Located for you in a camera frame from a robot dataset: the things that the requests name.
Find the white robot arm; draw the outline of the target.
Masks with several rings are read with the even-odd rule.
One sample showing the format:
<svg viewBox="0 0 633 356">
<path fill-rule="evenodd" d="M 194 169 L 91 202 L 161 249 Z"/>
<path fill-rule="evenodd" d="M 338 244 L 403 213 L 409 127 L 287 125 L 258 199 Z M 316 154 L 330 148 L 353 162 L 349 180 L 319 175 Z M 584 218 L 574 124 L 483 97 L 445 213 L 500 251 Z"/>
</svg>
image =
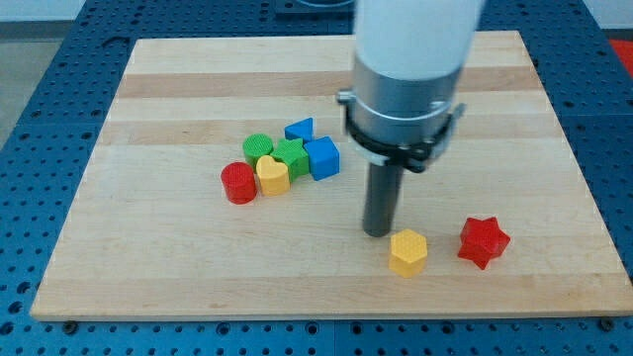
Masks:
<svg viewBox="0 0 633 356">
<path fill-rule="evenodd" d="M 355 4 L 352 84 L 337 95 L 346 133 L 369 162 L 363 230 L 392 228 L 405 171 L 447 148 L 465 107 L 453 103 L 485 0 Z"/>
</svg>

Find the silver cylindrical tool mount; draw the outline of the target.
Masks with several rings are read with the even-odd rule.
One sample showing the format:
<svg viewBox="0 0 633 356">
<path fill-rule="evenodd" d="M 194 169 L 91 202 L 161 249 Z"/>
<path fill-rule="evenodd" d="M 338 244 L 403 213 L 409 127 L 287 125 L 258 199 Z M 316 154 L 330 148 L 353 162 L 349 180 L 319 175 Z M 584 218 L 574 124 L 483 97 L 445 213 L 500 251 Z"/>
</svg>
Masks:
<svg viewBox="0 0 633 356">
<path fill-rule="evenodd" d="M 346 132 L 371 163 L 423 172 L 444 153 L 464 112 L 463 104 L 452 106 L 461 71 L 397 79 L 355 56 L 352 87 L 338 94 Z"/>
</svg>

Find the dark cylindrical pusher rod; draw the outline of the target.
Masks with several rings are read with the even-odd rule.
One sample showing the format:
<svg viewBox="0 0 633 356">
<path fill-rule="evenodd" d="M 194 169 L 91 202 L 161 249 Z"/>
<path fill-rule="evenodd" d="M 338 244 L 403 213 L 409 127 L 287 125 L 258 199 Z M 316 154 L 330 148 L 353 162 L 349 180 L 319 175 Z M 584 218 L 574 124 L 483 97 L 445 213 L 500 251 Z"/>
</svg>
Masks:
<svg viewBox="0 0 633 356">
<path fill-rule="evenodd" d="M 392 229 L 404 169 L 399 165 L 369 165 L 363 230 L 382 237 Z"/>
</svg>

